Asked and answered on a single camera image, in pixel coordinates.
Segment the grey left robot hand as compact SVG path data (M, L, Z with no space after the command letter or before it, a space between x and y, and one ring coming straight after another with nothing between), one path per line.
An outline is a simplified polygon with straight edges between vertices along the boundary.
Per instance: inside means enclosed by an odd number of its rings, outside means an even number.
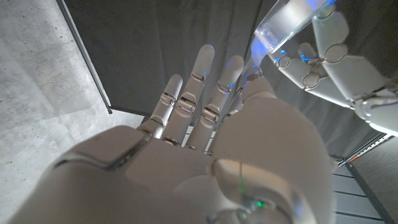
M352 109L397 135L397 80L348 52L348 22L333 1L277 1L256 29L278 69L300 89Z

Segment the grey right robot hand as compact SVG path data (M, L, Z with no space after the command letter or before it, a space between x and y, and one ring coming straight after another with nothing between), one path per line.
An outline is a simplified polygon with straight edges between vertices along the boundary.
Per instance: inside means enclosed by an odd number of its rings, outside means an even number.
M316 127L234 56L193 129L214 58L171 77L152 116L54 161L11 223L334 223L334 164Z

